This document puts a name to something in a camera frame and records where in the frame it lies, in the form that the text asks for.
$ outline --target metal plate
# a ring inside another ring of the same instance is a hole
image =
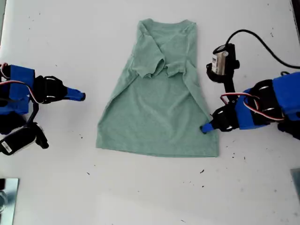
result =
[[[0,179],[0,225],[13,224],[18,183],[16,178]]]

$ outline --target white table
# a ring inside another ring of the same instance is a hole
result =
[[[300,167],[300,142],[275,125],[220,134],[218,158],[95,148],[97,122],[135,43],[136,25],[148,17],[197,22],[198,72],[211,112],[222,105],[224,87],[208,79],[205,66],[235,30],[255,31],[284,61],[300,64],[288,0],[8,0],[0,61],[54,75],[87,95],[84,102],[40,107],[36,121],[49,149],[31,145],[0,155],[0,175],[20,178],[14,224],[298,225],[289,170]],[[232,42],[240,60],[237,91],[293,71],[248,34]]]

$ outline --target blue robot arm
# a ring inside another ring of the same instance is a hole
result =
[[[15,65],[1,65],[0,76],[0,133],[7,135],[0,140],[0,152],[12,155],[24,146],[35,142],[43,149],[49,147],[41,127],[33,120],[39,104],[60,100],[84,101],[85,93],[68,88],[54,76],[38,76],[30,68]],[[29,112],[29,102],[33,102],[33,113],[26,121],[22,115]]]
[[[281,77],[261,81],[243,93],[235,92],[233,73],[240,64],[235,58],[235,47],[229,41],[240,32],[255,36],[281,64],[300,69],[299,66],[289,65],[279,59],[255,33],[248,30],[236,31],[225,45],[214,50],[213,61],[207,65],[208,77],[214,82],[224,84],[227,92],[224,96],[228,96],[229,102],[225,102],[225,106],[213,113],[213,120],[202,125],[201,131],[207,133],[214,129],[220,129],[222,132],[236,128],[255,129],[278,122],[280,131],[300,139],[300,72],[282,72]]]

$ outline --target black cable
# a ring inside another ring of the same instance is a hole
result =
[[[290,74],[289,72],[286,72],[286,71],[281,71],[280,75],[284,76],[284,75],[287,75],[287,74]]]
[[[262,45],[268,50],[268,52],[274,57],[274,59],[276,59],[282,65],[285,65],[286,67],[293,68],[293,69],[300,69],[300,66],[294,66],[294,65],[287,64],[286,62],[283,62],[280,58],[277,57],[277,55],[275,55],[275,53],[266,45],[266,43],[257,34],[255,34],[250,30],[237,30],[228,38],[225,45],[227,46],[229,44],[229,41],[231,40],[231,38],[233,38],[234,35],[241,32],[252,34],[254,37],[256,37],[262,43]]]

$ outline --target t-shirt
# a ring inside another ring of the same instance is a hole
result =
[[[196,24],[138,24],[137,43],[98,123],[98,148],[163,157],[217,157],[196,70]]]

